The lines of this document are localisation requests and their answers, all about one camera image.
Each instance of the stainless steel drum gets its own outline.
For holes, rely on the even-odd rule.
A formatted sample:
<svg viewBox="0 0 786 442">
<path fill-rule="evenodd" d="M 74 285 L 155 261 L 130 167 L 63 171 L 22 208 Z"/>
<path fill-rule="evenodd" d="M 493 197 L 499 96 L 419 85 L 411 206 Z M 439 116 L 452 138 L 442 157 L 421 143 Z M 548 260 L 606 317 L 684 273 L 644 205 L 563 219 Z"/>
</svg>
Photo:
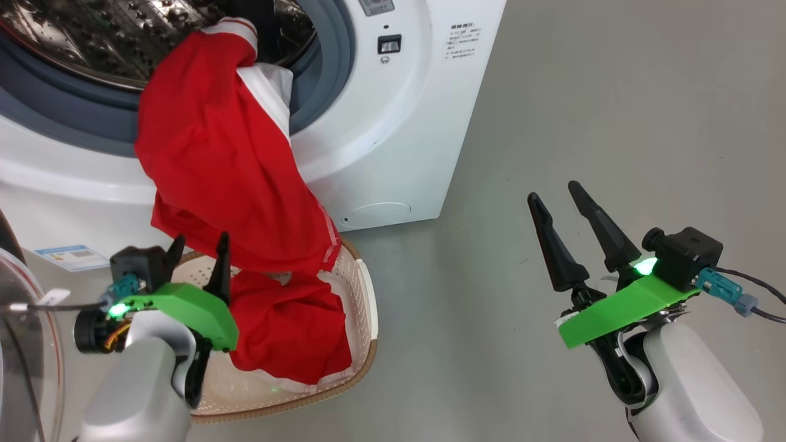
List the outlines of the stainless steel drum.
<svg viewBox="0 0 786 442">
<path fill-rule="evenodd" d="M 190 32 L 225 15 L 259 31 L 259 61 L 289 66 L 313 42 L 295 0 L 0 0 L 0 28 L 56 66 L 99 83 L 141 90 Z"/>
</svg>

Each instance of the control panel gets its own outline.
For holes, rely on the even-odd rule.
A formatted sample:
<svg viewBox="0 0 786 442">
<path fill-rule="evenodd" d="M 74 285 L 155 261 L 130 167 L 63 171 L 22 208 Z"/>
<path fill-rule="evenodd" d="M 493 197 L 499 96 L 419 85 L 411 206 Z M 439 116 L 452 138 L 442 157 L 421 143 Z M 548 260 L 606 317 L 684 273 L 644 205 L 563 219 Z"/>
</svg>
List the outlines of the control panel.
<svg viewBox="0 0 786 442">
<path fill-rule="evenodd" d="M 389 13 L 395 9 L 393 0 L 360 0 L 360 6 L 363 6 L 363 12 L 368 17 Z"/>
</svg>

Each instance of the laundry basket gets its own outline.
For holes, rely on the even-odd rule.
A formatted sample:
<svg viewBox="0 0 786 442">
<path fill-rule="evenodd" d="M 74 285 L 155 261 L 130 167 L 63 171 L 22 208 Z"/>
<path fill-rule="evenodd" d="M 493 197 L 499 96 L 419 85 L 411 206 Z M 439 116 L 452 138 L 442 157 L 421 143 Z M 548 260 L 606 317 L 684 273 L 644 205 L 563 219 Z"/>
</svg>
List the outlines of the laundry basket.
<svg viewBox="0 0 786 442">
<path fill-rule="evenodd" d="M 208 283 L 215 260 L 199 253 L 183 257 L 174 269 L 172 282 Z M 233 268 L 233 276 L 238 272 Z M 289 274 L 272 274 L 285 281 Z M 332 272 L 319 278 L 341 297 L 347 315 L 347 339 L 352 354 L 352 375 L 319 385 L 315 392 L 294 393 L 277 388 L 253 371 L 235 368 L 226 353 L 213 352 L 204 377 L 202 400 L 192 411 L 197 424 L 239 421 L 281 413 L 326 400 L 354 387 L 368 373 L 376 355 L 376 299 L 369 271 L 352 245 L 342 240 L 341 252 Z"/>
</svg>

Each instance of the gray floor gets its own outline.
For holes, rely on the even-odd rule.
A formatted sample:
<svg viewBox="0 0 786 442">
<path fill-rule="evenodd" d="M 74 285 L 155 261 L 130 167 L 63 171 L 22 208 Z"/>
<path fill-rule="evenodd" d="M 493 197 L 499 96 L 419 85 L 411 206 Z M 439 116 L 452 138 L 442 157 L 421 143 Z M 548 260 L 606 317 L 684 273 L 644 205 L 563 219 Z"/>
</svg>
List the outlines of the gray floor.
<svg viewBox="0 0 786 442">
<path fill-rule="evenodd" d="M 725 266 L 786 287 L 784 22 L 786 4 L 766 0 L 510 0 L 443 216 L 349 235 L 379 304 L 369 375 L 335 399 L 189 440 L 633 441 L 595 356 L 560 343 L 552 321 L 568 295 L 550 289 L 525 197 L 541 194 L 602 289 L 612 284 L 599 281 L 570 179 L 636 242 L 692 225 L 724 242 Z M 85 293 L 108 281 L 33 268 Z M 786 329 L 706 297 L 689 306 L 685 321 L 748 394 L 766 440 L 783 440 Z M 67 361 L 63 440 L 108 364 Z"/>
</svg>

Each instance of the washing machine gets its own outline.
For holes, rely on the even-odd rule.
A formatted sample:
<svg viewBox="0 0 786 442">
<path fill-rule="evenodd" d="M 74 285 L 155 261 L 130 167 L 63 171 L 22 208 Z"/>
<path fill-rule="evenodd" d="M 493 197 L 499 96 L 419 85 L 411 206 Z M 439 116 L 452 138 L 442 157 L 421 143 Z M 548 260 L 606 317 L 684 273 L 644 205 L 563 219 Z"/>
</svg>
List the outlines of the washing machine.
<svg viewBox="0 0 786 442">
<path fill-rule="evenodd" d="M 295 73 L 292 150 L 339 229 L 435 218 L 504 7 L 0 0 L 0 208 L 30 250 L 167 244 L 134 158 L 139 94 L 189 32 L 233 15 L 256 24 L 260 61 Z"/>
</svg>

